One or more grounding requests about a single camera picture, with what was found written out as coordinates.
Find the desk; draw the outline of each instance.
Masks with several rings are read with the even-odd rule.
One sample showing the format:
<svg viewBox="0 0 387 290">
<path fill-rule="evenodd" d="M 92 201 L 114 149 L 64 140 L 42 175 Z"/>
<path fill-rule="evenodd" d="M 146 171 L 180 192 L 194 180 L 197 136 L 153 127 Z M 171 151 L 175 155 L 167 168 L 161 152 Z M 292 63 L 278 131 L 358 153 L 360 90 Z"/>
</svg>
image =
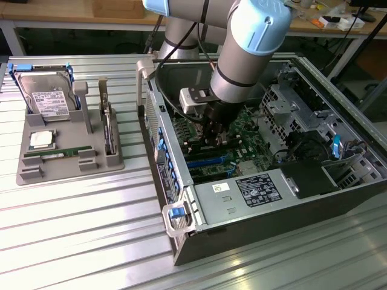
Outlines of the desk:
<svg viewBox="0 0 387 290">
<path fill-rule="evenodd" d="M 89 108 L 98 106 L 98 78 L 109 77 L 109 100 L 117 110 L 125 159 L 125 169 L 115 175 L 23 187 L 15 180 L 25 103 L 4 73 L 6 64 L 1 66 L 2 289 L 315 290 L 385 285 L 386 194 L 344 216 L 174 267 L 136 113 L 135 64 L 144 57 L 11 57 L 15 64 L 71 63 L 75 79 L 89 84 Z"/>
<path fill-rule="evenodd" d="M 326 0 L 327 3 L 336 3 L 338 0 Z M 91 8 L 91 0 L 30 0 L 28 4 L 2 3 L 3 20 L 0 27 L 14 56 L 23 56 L 25 51 L 15 29 L 29 28 L 62 28 L 62 29 L 89 29 L 89 30 L 126 30 L 150 31 L 153 29 L 158 15 L 145 11 L 143 19 L 110 19 L 95 18 Z M 372 15 L 381 20 L 384 13 L 372 11 Z M 330 74 L 330 78 L 337 75 L 348 63 L 354 52 L 359 48 L 367 35 L 376 26 L 376 23 L 366 23 L 361 30 L 353 30 L 348 38 L 353 39 L 339 63 Z M 321 30 L 312 23 L 296 18 L 290 27 L 288 36 L 329 37 L 343 38 L 344 31 L 338 29 Z M 384 27 L 378 39 L 387 39 L 387 27 Z"/>
</svg>

